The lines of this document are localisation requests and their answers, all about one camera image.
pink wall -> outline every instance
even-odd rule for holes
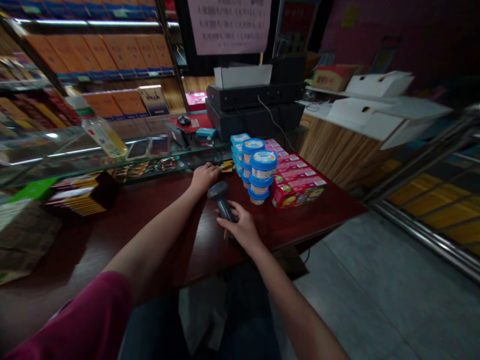
[[[353,27],[345,9],[359,7]],[[335,0],[321,50],[335,64],[372,64],[384,36],[401,37],[389,70],[413,72],[410,90],[480,71],[479,0]]]

computer mouse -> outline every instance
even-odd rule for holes
[[[179,116],[178,117],[178,123],[182,126],[188,126],[192,123],[192,120],[188,116]]]

mobile phone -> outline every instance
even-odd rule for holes
[[[148,146],[148,156],[157,158],[170,154],[170,138],[168,134],[163,133],[150,138]]]
[[[146,158],[147,157],[147,145],[148,145],[148,141],[146,139],[135,141],[130,146],[130,150],[128,151],[126,159],[127,160],[135,160],[135,159]]]

plastic bottle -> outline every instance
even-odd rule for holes
[[[117,132],[112,129],[108,121],[95,114],[82,96],[67,96],[65,100],[80,117],[81,127],[110,158],[121,158],[127,155],[128,148]]]

printed notice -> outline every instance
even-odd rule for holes
[[[263,53],[272,0],[188,0],[198,55]]]

